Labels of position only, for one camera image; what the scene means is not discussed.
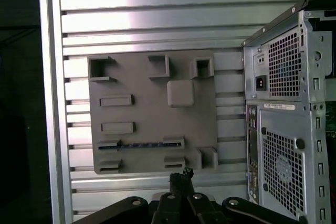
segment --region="ventilation grille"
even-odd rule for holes
[[[272,97],[298,97],[301,54],[298,52],[297,33],[286,36],[270,45],[269,85]]]
[[[294,216],[304,212],[302,156],[294,140],[267,132],[263,137],[264,176],[271,195]]]

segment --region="metal frame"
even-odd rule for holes
[[[59,0],[40,0],[51,205],[54,223],[71,223]]]
[[[134,22],[141,19],[137,13],[134,14],[140,10],[138,13],[151,14],[149,18],[161,17],[162,22],[156,23],[155,27],[152,22],[137,23],[134,27],[109,25],[112,29],[109,31],[101,31],[101,28],[104,30],[105,27],[98,24],[94,27],[95,32],[91,33],[90,27],[83,31],[80,26],[72,26],[71,23],[70,26],[66,26],[62,21],[77,21],[76,17],[82,17],[77,16],[79,13],[97,14],[97,9],[92,11],[87,3],[86,6],[77,5],[75,9],[67,0],[40,0],[54,223],[70,223],[73,219],[90,214],[129,194],[136,193],[140,197],[148,197],[158,193],[164,190],[162,183],[168,177],[168,174],[162,173],[98,176],[92,171],[91,139],[87,137],[90,134],[85,63],[88,54],[216,49],[217,125],[221,133],[220,151],[223,160],[219,165],[218,174],[196,174],[195,186],[199,185],[202,192],[215,196],[220,191],[227,194],[226,197],[232,193],[246,197],[246,132],[240,132],[244,130],[245,124],[242,109],[244,88],[240,43],[296,0],[179,1],[140,1],[132,2],[135,5],[130,6],[127,0],[120,0],[118,5],[106,5],[105,2],[104,6],[93,6],[102,7],[103,12],[125,11],[123,14],[130,15]],[[191,8],[186,8],[188,6],[199,8],[199,15],[195,15],[194,19],[189,19],[189,16],[193,15],[195,10],[190,11]],[[118,14],[109,14],[105,16],[106,20],[109,21],[111,16],[118,17]],[[188,18],[174,22],[174,18],[180,16]],[[92,19],[90,15],[86,17],[87,20]],[[68,123],[81,124],[83,127],[79,131],[78,128],[68,127]],[[148,185],[150,188],[145,190],[141,185]]]

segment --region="screw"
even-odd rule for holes
[[[194,199],[201,199],[202,198],[202,195],[200,195],[200,194],[195,194],[194,195]]]
[[[238,201],[236,201],[235,199],[231,199],[231,200],[229,201],[229,204],[232,205],[232,206],[237,206],[239,203],[238,203]]]
[[[140,205],[141,204],[141,201],[139,200],[135,200],[132,202],[133,205],[137,206],[137,205]]]

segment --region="computer tower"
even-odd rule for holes
[[[334,213],[334,3],[302,0],[243,42],[250,201],[308,223]]]

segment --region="rectangular slot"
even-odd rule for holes
[[[313,83],[314,83],[314,90],[319,90],[320,89],[320,79],[314,78]]]
[[[184,148],[184,137],[183,136],[164,137],[162,145],[163,145],[163,147]]]
[[[135,123],[102,123],[101,132],[104,134],[128,134],[135,131]]]
[[[98,143],[99,150],[118,150],[120,148],[121,141],[118,140],[111,140],[111,141],[102,141]]]
[[[266,90],[267,90],[267,76],[257,76],[256,91],[266,91]]]
[[[170,169],[170,168],[182,168],[182,164],[164,165],[164,168],[166,168],[166,169]]]
[[[317,129],[321,128],[321,118],[316,118],[316,128]]]
[[[324,198],[326,196],[326,193],[324,191],[324,186],[320,186],[319,193],[320,193],[320,198]]]
[[[151,55],[148,56],[148,60],[148,73],[151,80],[170,77],[169,57],[167,55]]]
[[[100,106],[128,106],[132,105],[132,95],[112,95],[106,98],[100,99]]]
[[[319,175],[324,175],[324,165],[323,165],[323,163],[319,163]]]
[[[212,57],[200,57],[191,62],[191,79],[205,79],[215,75]]]
[[[184,168],[185,158],[184,157],[164,157],[164,168]]]
[[[216,169],[218,167],[218,153],[213,147],[199,147],[202,168]]]
[[[197,75],[200,78],[208,78],[210,76],[208,60],[200,60],[197,62]]]
[[[99,169],[100,172],[118,172],[119,171],[119,168],[113,168],[113,167],[110,167],[110,168],[100,168]]]
[[[317,152],[323,152],[321,140],[317,140]]]
[[[325,216],[326,216],[325,209],[324,208],[320,209],[320,219],[321,220],[326,220]]]
[[[109,56],[89,57],[88,58],[89,81],[95,81],[95,82],[116,81],[116,79],[107,76],[106,74],[107,65],[115,62],[116,61]]]

